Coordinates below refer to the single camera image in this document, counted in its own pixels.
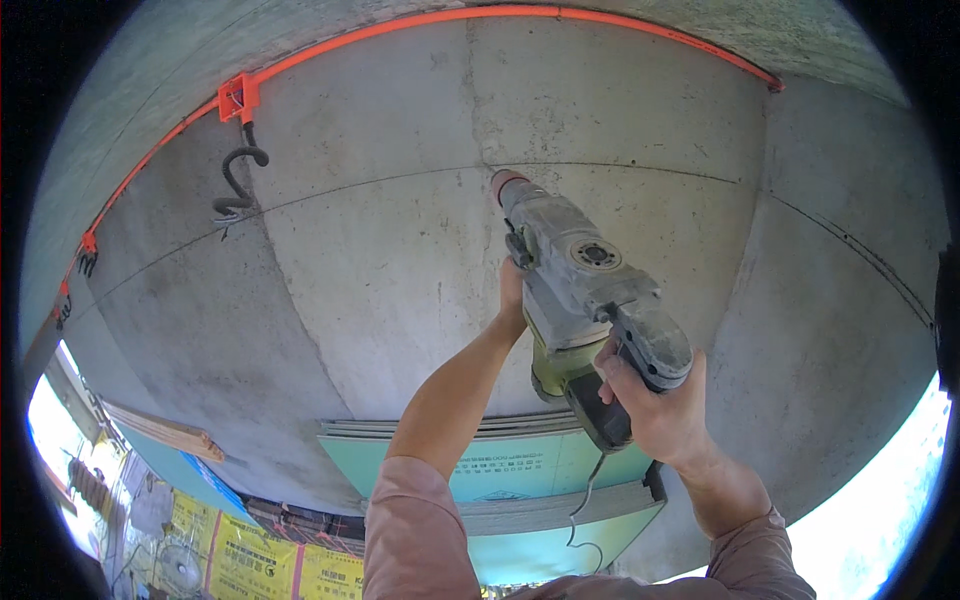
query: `electrical wire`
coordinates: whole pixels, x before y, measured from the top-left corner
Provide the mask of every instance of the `electrical wire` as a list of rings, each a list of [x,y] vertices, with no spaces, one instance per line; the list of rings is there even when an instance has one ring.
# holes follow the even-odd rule
[[[570,513],[570,539],[566,541],[567,548],[582,548],[584,546],[593,546],[597,549],[597,552],[600,553],[600,561],[597,562],[597,567],[593,569],[591,575],[596,574],[600,570],[600,567],[603,566],[603,548],[593,543],[592,541],[584,541],[573,545],[573,538],[577,535],[577,521],[574,520],[574,517],[584,510],[584,507],[587,506],[587,503],[590,502],[590,495],[593,493],[593,480],[597,478],[597,473],[600,472],[600,467],[603,466],[604,461],[607,460],[606,454],[600,455],[600,460],[597,461],[596,467],[593,468],[593,473],[590,474],[590,477],[587,478],[587,493],[584,494],[584,499],[580,503],[580,506],[577,507],[575,511]]]

